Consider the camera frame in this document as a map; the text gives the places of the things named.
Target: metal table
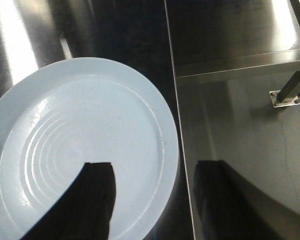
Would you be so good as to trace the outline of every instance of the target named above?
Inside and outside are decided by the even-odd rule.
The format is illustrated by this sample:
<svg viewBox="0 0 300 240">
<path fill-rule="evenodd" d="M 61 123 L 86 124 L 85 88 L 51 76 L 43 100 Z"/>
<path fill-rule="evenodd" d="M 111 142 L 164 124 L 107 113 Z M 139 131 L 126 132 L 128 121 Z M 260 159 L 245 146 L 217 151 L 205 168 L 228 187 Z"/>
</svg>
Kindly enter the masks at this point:
<svg viewBox="0 0 300 240">
<path fill-rule="evenodd" d="M 166 2 L 196 239 L 203 239 L 207 226 L 194 193 L 201 160 L 228 161 L 268 196 L 300 214 L 300 182 L 293 183 L 300 176 L 300 138 L 293 127 L 300 127 L 300 106 L 274 109 L 269 95 L 285 88 L 291 72 L 300 74 L 300 0 Z M 288 93 L 296 96 L 300 76 L 291 80 L 295 84 L 288 85 Z M 285 164 L 295 171 L 287 174 L 289 196 L 296 198 L 290 202 L 288 194 L 280 195 L 289 188 L 280 173 Z M 249 200 L 258 207 L 266 205 L 253 197 Z M 273 217 L 271 227 L 276 218 L 289 219 L 286 209 L 271 208 L 259 212 Z M 292 228 L 300 223 L 294 217 L 287 220 Z M 288 228 L 283 224 L 276 230 L 288 235 L 283 239 L 300 239 L 300 231 L 293 238 Z"/>
<path fill-rule="evenodd" d="M 145 75 L 179 126 L 163 0 L 0 0 L 0 97 L 37 69 L 63 59 L 100 57 Z M 147 240 L 193 238 L 181 133 L 180 165 L 168 205 Z"/>
</svg>

